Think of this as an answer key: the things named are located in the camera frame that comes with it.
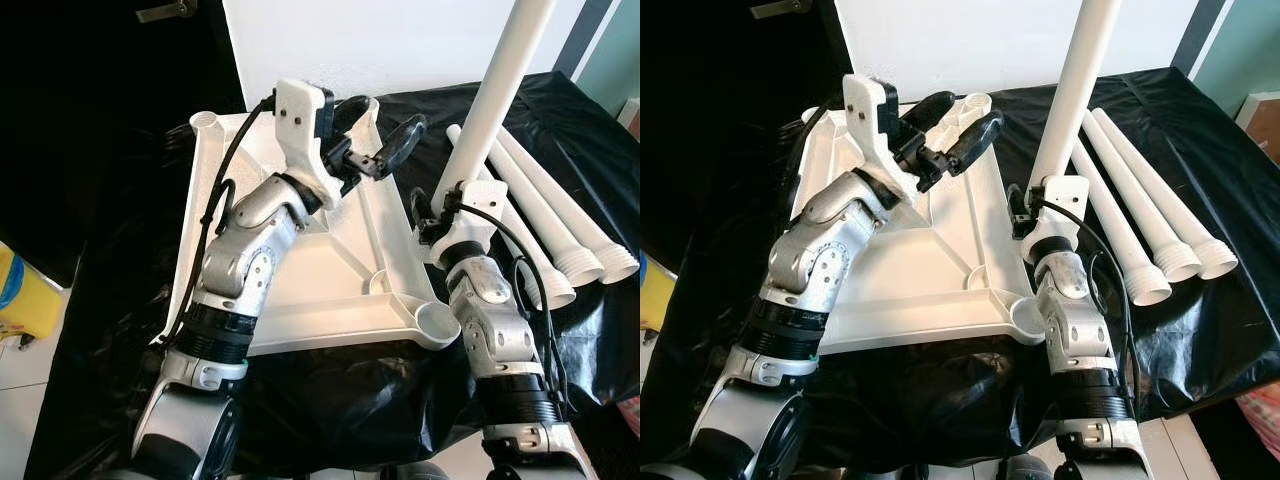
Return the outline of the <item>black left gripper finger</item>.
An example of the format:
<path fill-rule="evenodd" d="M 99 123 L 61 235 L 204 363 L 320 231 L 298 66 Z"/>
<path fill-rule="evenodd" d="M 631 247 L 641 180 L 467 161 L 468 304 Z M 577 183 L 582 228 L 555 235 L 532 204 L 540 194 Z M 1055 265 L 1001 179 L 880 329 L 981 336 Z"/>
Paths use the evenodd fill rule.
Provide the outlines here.
<path fill-rule="evenodd" d="M 902 128 L 910 127 L 913 131 L 925 133 L 934 128 L 943 116 L 954 108 L 956 95 L 950 91 L 931 93 L 900 116 Z"/>
<path fill-rule="evenodd" d="M 361 132 L 378 134 L 376 123 L 379 111 L 380 102 L 366 95 L 356 95 L 340 100 L 334 109 L 333 134 L 343 136 L 352 131 L 357 134 Z"/>
<path fill-rule="evenodd" d="M 384 178 L 390 177 L 412 155 L 412 151 L 416 148 L 416 145 L 426 131 L 426 120 L 428 119 L 424 114 L 413 114 L 384 138 Z"/>
<path fill-rule="evenodd" d="M 996 141 L 1004 128 L 1004 114 L 989 111 L 974 120 L 945 154 L 946 172 L 959 177 L 966 172 Z"/>

